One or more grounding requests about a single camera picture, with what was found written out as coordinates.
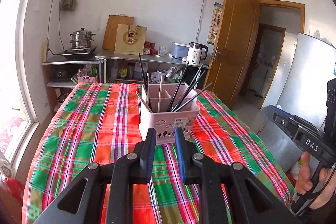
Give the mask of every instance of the cutting board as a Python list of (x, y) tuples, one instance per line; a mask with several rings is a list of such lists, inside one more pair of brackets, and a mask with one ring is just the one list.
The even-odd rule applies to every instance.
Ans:
[(133, 19), (134, 17), (113, 16), (113, 15), (109, 16), (103, 40), (104, 50), (114, 50), (114, 47), (116, 45), (118, 24), (132, 25)]

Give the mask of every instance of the paper bag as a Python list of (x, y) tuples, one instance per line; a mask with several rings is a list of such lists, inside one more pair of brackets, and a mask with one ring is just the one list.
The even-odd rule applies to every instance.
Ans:
[(147, 27), (119, 24), (115, 39), (115, 53), (142, 55)]

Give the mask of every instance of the giraffe height chart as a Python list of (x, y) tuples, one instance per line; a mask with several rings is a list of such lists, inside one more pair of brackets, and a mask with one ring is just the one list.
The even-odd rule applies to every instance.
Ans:
[(215, 2), (215, 5), (213, 7), (213, 14), (212, 14), (209, 36), (208, 36), (208, 44), (211, 44), (211, 45), (215, 44), (219, 22), (221, 20), (222, 10), (223, 10), (223, 5)]

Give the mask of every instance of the white kettle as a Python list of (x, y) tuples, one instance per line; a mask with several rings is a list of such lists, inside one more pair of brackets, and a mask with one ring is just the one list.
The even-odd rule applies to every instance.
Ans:
[[(188, 50), (187, 62), (191, 64), (199, 64), (200, 61), (203, 61), (207, 58), (208, 47), (206, 45), (191, 42), (189, 43), (189, 46), (190, 48)], [(201, 58), (202, 49), (205, 49), (205, 54), (203, 58)]]

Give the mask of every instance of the pink utensil holder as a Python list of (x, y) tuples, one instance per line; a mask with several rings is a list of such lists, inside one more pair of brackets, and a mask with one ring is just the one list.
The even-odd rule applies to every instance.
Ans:
[[(197, 97), (178, 112), (166, 112), (176, 88), (177, 85), (174, 84), (164, 84), (162, 86), (160, 110), (164, 112), (156, 113), (158, 110), (160, 85), (149, 85), (148, 92), (150, 95), (153, 113), (150, 113), (143, 104), (141, 105), (139, 129), (142, 140), (146, 139), (147, 131), (151, 127), (154, 128), (156, 131), (157, 145), (174, 143), (175, 129), (178, 127), (183, 128), (184, 137), (186, 140), (190, 138), (191, 128), (196, 120), (198, 112), (200, 111), (200, 108), (197, 105)], [(186, 91), (187, 88), (187, 85), (180, 86), (177, 96), (173, 102), (173, 107), (180, 101), (183, 93)], [(191, 90), (182, 103), (189, 100), (195, 94), (196, 91)], [(144, 101), (146, 100), (146, 93), (143, 85), (142, 98), (144, 99)]]

